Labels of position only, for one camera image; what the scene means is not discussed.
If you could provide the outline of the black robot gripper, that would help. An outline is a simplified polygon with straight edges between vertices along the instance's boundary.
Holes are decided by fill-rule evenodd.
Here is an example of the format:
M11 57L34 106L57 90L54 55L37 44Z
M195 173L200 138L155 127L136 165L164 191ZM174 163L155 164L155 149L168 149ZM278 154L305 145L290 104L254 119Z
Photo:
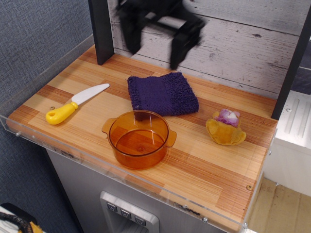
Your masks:
M181 0L120 0L117 13L127 49L136 54L141 48L141 31L154 24L175 32L172 40L170 69L177 69L187 53L200 42L205 22L190 12ZM184 20L179 28L162 24L163 17Z

